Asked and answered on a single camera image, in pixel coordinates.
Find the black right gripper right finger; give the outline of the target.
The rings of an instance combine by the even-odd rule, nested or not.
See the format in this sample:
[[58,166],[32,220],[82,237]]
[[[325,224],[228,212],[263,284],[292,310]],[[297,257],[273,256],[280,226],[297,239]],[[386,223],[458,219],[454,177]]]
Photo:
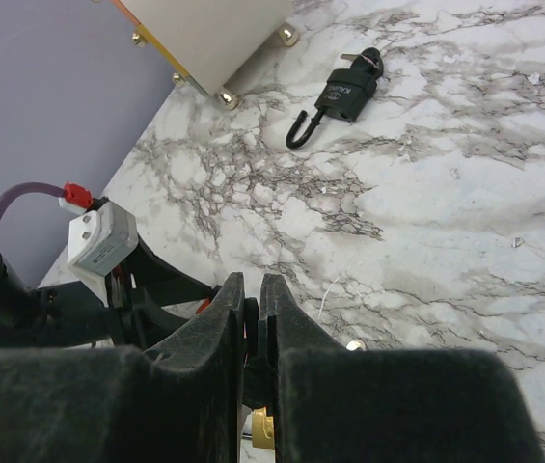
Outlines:
[[259,351],[280,462],[541,462],[513,374],[474,349],[351,351],[266,275]]

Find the orange and black padlock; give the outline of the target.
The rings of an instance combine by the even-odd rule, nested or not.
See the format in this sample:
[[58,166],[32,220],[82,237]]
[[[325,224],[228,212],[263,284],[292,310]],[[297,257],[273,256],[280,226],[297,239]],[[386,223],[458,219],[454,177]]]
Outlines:
[[196,314],[202,313],[213,301],[213,297],[206,298],[202,304],[197,308]]

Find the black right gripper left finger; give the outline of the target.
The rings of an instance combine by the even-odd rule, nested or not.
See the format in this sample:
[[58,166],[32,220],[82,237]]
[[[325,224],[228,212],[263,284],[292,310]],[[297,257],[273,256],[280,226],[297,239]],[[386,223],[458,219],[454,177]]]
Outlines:
[[0,349],[0,462],[235,462],[244,279],[148,350]]

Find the black Kaijing padlock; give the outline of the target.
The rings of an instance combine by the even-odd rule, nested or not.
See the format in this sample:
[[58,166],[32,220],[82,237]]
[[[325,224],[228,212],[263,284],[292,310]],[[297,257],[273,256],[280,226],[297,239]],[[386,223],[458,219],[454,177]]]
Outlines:
[[384,74],[381,52],[375,47],[364,49],[350,57],[349,68],[337,68],[326,80],[325,87],[314,104],[316,113],[300,137],[297,133],[307,119],[302,110],[286,135],[290,150],[303,147],[312,137],[324,117],[353,123],[374,97],[378,79]]

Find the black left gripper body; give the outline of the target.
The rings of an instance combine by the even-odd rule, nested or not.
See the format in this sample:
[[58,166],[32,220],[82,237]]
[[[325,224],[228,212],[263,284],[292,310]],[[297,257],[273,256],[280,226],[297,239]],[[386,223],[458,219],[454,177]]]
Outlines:
[[187,319],[168,310],[215,297],[209,286],[158,257],[140,240],[136,249],[106,277],[109,306],[81,282],[39,289],[39,347],[74,347],[111,340],[145,350],[169,337]]

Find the small silver key bunch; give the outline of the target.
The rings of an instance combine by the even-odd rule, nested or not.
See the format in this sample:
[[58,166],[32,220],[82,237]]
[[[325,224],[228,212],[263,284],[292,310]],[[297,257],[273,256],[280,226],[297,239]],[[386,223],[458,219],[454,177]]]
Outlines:
[[349,351],[365,351],[367,347],[362,340],[354,339],[346,345],[346,349]]

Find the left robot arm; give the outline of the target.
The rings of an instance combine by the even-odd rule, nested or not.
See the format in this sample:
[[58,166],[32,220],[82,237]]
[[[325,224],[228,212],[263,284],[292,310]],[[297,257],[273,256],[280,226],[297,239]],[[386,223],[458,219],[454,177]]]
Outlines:
[[29,289],[0,254],[0,348],[74,347],[110,340],[145,350],[185,318],[179,304],[209,304],[219,289],[160,259],[144,242],[105,280],[102,303],[82,282]]

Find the brass padlock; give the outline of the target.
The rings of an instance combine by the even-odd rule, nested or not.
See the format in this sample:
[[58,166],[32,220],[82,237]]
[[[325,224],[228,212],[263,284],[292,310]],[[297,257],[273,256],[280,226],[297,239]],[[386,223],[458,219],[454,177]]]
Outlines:
[[275,450],[274,418],[269,416],[265,407],[252,413],[252,445],[258,449]]

